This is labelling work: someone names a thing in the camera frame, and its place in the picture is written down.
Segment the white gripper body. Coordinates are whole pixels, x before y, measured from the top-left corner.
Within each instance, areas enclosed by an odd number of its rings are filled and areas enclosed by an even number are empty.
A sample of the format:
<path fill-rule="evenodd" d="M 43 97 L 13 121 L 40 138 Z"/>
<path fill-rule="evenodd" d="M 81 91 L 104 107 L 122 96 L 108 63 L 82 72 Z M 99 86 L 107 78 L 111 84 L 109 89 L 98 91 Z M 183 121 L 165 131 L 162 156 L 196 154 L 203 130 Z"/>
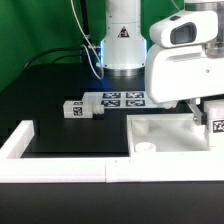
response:
<path fill-rule="evenodd" d="M 145 65 L 145 91 L 155 103 L 224 94 L 224 58 L 209 58 L 201 45 L 153 45 Z"/>

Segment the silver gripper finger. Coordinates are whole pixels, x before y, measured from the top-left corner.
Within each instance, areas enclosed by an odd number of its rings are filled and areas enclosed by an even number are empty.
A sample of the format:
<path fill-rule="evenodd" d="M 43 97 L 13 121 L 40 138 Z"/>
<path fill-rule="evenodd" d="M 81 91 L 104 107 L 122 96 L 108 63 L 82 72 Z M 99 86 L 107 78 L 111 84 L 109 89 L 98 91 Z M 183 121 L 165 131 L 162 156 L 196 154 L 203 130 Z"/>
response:
<path fill-rule="evenodd" d="M 197 126 L 205 125 L 206 124 L 206 113 L 202 112 L 197 104 L 195 99 L 190 99 L 186 101 L 188 107 L 193 113 L 193 121 Z"/>

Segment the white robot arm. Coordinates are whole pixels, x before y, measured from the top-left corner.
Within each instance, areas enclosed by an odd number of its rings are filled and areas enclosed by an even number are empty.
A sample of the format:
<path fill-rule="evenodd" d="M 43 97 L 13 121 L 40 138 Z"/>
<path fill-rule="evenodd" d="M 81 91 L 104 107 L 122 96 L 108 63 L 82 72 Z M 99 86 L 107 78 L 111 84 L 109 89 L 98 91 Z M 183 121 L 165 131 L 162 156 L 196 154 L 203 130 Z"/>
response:
<path fill-rule="evenodd" d="M 196 101 L 224 94 L 224 0 L 184 0 L 184 9 L 140 31 L 140 0 L 106 0 L 106 36 L 98 66 L 114 76 L 145 74 L 145 91 L 156 104 L 185 100 L 204 125 Z"/>

